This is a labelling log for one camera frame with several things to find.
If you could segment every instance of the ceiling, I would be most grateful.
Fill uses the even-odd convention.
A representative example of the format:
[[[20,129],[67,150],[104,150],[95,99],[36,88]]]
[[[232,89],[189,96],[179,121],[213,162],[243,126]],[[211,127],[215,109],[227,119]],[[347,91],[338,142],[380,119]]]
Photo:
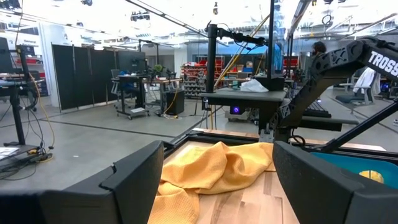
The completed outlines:
[[[126,0],[92,0],[91,6],[81,3],[80,0],[24,0],[24,20],[23,26],[36,26],[36,21],[52,22],[56,24],[70,24],[77,27],[77,23],[82,23],[84,29],[91,32],[101,32],[97,35],[99,39],[113,39],[120,37],[132,37],[133,39],[152,40],[154,42],[177,45],[188,41],[205,41],[205,37],[196,35],[195,32],[179,26],[161,16],[150,13],[150,19],[131,20],[132,12],[144,12],[142,8],[127,2]],[[202,31],[207,23],[228,25],[229,28],[245,32],[253,30],[258,23],[269,14],[269,1],[245,0],[217,1],[217,15],[213,14],[215,0],[185,0],[183,4],[180,0],[130,0],[138,4],[146,4],[159,14],[167,14],[170,20],[179,24],[187,24]],[[280,20],[280,26],[289,29],[292,23],[299,0],[277,0],[275,18]],[[318,0],[316,6],[310,6],[305,11],[295,32],[297,38],[309,37],[332,37],[332,38],[351,38],[352,36],[369,35],[384,32],[395,28],[398,24],[398,17],[391,16],[369,29],[361,30],[368,24],[380,20],[383,17],[398,12],[398,1],[377,0],[346,0],[338,3],[334,0],[330,5],[325,5],[322,0]],[[322,18],[330,18],[328,24],[322,23]],[[7,14],[0,10],[0,21],[8,24],[19,23],[19,15]],[[268,25],[264,26],[260,34],[268,36]]]

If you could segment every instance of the teal surface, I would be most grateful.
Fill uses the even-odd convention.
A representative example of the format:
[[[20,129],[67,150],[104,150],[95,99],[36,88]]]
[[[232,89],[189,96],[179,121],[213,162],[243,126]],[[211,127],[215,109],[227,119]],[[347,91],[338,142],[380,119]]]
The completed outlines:
[[[364,170],[379,172],[383,176],[384,184],[398,189],[398,166],[395,164],[373,159],[362,159],[319,152],[312,152],[311,154],[355,174],[359,174]]]

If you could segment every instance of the white lab coat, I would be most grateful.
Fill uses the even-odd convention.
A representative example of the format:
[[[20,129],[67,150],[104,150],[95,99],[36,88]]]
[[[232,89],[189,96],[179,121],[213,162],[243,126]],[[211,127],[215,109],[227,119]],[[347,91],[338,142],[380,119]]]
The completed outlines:
[[[377,75],[374,85],[372,86],[372,94],[377,95],[381,92],[380,90],[380,73],[377,73],[371,68],[365,69],[365,71],[362,73],[358,81],[355,83],[354,86],[354,93],[356,93],[361,86],[370,86],[373,80],[373,77]]]

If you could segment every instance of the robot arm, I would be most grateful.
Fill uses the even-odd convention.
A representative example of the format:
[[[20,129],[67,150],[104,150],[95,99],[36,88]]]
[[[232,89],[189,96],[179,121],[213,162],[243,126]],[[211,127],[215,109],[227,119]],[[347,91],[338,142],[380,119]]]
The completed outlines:
[[[310,68],[310,79],[292,101],[284,102],[278,109],[270,121],[271,129],[296,128],[311,103],[329,86],[341,83],[359,68],[368,66],[398,81],[398,48],[394,45],[374,37],[365,37],[341,49],[319,55]]]

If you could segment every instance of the gray concrete floor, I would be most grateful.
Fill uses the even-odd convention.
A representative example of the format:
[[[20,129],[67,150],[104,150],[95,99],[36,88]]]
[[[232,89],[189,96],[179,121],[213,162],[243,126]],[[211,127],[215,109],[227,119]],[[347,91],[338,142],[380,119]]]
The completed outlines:
[[[335,95],[344,94],[343,91],[326,91],[322,100],[333,104],[334,110],[349,113],[349,109],[333,101]],[[98,106],[86,110],[60,113],[58,108],[50,106],[49,99],[43,98],[44,106],[50,116],[50,122],[55,132],[55,149],[52,151],[54,159],[36,167],[36,173],[27,179],[18,181],[0,180],[0,189],[64,189],[110,166],[128,154],[140,149],[155,140],[171,141],[193,127],[205,128],[202,119],[201,103],[198,102],[195,114],[196,100],[185,101],[185,111],[180,119],[166,119],[152,113],[150,117],[137,117],[132,121],[126,117],[116,116],[113,105]],[[377,113],[390,102],[377,100],[375,105],[356,109],[355,116],[363,121]],[[9,104],[0,101],[0,118],[6,112]],[[248,122],[228,122],[224,117],[224,107],[217,111],[217,128],[226,131],[257,133],[257,126]],[[25,133],[28,130],[27,113],[22,112]],[[36,116],[43,129],[46,145],[52,143],[52,135],[45,115],[38,106]],[[38,124],[33,116],[29,116],[32,127],[39,131]],[[375,125],[362,135],[352,140],[354,143],[380,145],[388,151],[398,152],[398,127],[392,121],[398,118],[393,115],[380,124]],[[330,140],[350,130],[354,126],[344,125],[342,132],[319,131],[299,128],[296,134],[309,139]],[[0,121],[0,142],[16,140],[16,132],[12,111],[9,110]],[[40,139],[29,128],[27,144],[38,144]],[[13,179],[25,177],[35,171],[30,166],[22,169]]]

